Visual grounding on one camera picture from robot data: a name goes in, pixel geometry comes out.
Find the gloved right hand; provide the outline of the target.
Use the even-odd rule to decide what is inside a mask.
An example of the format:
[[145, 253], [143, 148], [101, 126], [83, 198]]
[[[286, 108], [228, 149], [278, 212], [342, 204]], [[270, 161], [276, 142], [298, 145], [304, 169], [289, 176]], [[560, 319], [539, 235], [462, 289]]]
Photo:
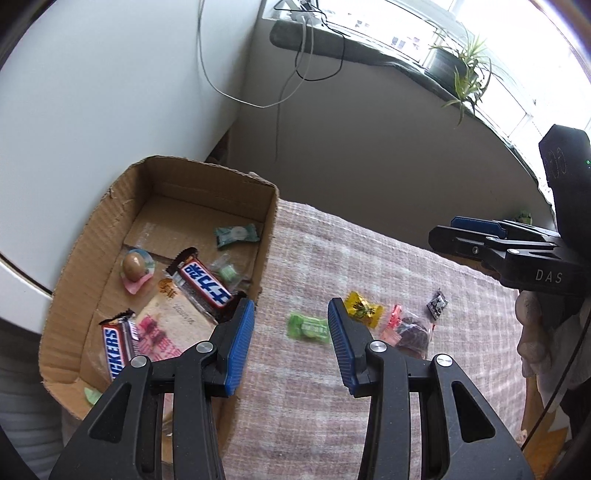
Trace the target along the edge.
[[558, 383], [577, 343], [579, 320], [574, 317], [557, 329], [547, 329], [536, 295], [527, 291], [519, 294], [515, 313], [522, 324], [517, 352], [522, 358], [524, 375], [536, 375], [538, 387], [550, 390]]

